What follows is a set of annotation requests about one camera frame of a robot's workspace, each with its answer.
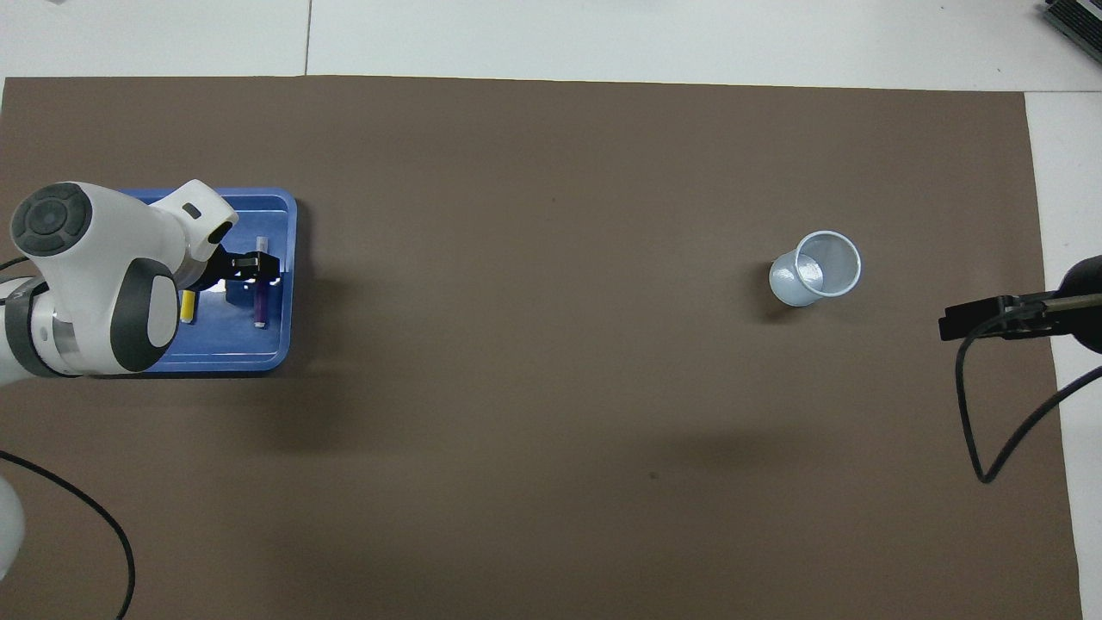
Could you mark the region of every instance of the yellow marker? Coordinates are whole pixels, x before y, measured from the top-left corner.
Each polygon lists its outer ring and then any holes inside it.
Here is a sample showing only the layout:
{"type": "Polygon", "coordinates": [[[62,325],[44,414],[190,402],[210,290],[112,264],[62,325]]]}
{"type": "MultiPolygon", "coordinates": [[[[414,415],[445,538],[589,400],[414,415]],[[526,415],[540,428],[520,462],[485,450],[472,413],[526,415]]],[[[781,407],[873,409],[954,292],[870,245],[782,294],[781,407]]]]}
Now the yellow marker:
{"type": "Polygon", "coordinates": [[[195,305],[198,304],[199,295],[194,290],[184,290],[180,295],[180,323],[195,323],[195,305]]]}

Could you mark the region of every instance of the marker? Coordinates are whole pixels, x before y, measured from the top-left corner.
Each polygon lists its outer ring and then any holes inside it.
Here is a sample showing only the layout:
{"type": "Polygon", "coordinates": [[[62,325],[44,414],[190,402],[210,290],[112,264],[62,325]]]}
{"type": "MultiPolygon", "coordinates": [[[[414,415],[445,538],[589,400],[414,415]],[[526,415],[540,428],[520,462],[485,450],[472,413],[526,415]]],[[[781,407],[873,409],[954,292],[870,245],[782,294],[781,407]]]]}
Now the marker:
{"type": "Polygon", "coordinates": [[[198,305],[199,293],[194,290],[183,290],[183,294],[180,295],[180,323],[181,324],[194,324],[195,323],[195,306],[198,305]]]}
{"type": "MultiPolygon", "coordinates": [[[[268,251],[268,237],[257,237],[257,251],[268,251]]],[[[259,276],[252,289],[252,327],[268,327],[268,282],[259,276]]]]}

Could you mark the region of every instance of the cup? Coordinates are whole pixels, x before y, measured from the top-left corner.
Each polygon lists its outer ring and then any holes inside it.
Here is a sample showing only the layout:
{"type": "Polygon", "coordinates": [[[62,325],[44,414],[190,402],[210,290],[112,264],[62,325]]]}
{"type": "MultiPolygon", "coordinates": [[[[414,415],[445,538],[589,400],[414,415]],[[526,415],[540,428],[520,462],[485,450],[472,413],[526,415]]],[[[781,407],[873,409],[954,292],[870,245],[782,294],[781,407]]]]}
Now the cup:
{"type": "Polygon", "coordinates": [[[796,249],[774,260],[769,287],[789,305],[811,305],[824,296],[841,296],[861,279],[861,253],[845,235],[817,230],[796,249]]]}

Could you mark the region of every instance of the purple marker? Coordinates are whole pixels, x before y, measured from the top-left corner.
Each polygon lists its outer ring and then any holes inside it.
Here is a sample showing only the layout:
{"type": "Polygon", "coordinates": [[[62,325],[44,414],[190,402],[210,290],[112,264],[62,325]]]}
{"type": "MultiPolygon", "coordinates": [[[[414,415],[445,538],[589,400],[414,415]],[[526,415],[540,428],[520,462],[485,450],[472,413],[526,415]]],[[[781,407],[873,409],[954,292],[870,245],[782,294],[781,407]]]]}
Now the purple marker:
{"type": "MultiPolygon", "coordinates": [[[[268,237],[257,237],[257,251],[268,251],[268,237]]],[[[252,289],[252,326],[268,327],[268,282],[257,278],[252,289]]]]}

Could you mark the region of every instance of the blue tray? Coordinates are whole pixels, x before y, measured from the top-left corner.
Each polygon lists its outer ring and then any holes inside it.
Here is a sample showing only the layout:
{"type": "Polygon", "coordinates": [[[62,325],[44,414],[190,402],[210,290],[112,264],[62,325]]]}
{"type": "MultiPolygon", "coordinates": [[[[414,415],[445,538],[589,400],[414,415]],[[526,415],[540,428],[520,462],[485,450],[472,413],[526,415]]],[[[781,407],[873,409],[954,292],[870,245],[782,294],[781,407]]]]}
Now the blue tray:
{"type": "MultiPolygon", "coordinates": [[[[172,189],[120,189],[145,204],[172,189]]],[[[280,366],[291,347],[291,297],[299,207],[279,187],[216,188],[240,219],[222,243],[244,253],[268,237],[268,253],[279,258],[280,280],[268,287],[268,326],[253,326],[253,284],[223,282],[198,293],[195,322],[180,324],[176,339],[147,373],[256,373],[280,366]]]]}

